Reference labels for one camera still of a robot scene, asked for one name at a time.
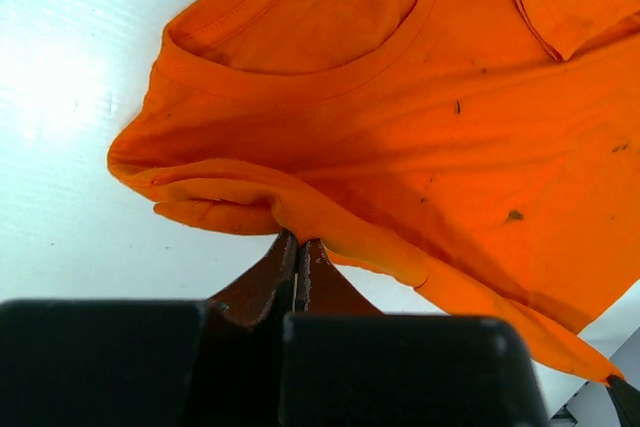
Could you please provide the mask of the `orange t shirt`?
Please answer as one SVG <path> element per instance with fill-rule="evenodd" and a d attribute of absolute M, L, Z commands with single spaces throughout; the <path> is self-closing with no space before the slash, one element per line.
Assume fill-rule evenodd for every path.
<path fill-rule="evenodd" d="M 107 156 L 169 219 L 321 239 L 533 358 L 639 278 L 639 0 L 198 0 Z"/>

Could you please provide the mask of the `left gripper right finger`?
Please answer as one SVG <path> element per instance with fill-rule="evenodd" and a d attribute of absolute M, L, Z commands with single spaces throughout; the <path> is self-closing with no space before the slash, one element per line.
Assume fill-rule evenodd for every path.
<path fill-rule="evenodd" d="M 318 239 L 306 242 L 299 250 L 294 311 L 343 316 L 382 314 L 339 272 Z"/>

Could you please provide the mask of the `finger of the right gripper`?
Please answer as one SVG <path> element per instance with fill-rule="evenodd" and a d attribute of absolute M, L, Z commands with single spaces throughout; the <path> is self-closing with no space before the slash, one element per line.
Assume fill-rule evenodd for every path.
<path fill-rule="evenodd" d="M 640 391 L 625 379 L 611 375 L 607 392 L 621 425 L 640 425 Z"/>

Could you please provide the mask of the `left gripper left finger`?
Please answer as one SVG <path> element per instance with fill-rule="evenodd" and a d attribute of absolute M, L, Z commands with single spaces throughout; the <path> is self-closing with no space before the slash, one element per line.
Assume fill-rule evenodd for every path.
<path fill-rule="evenodd" d="M 285 230 L 267 253 L 209 300 L 212 310 L 242 329 L 252 329 L 293 305 L 298 242 Z"/>

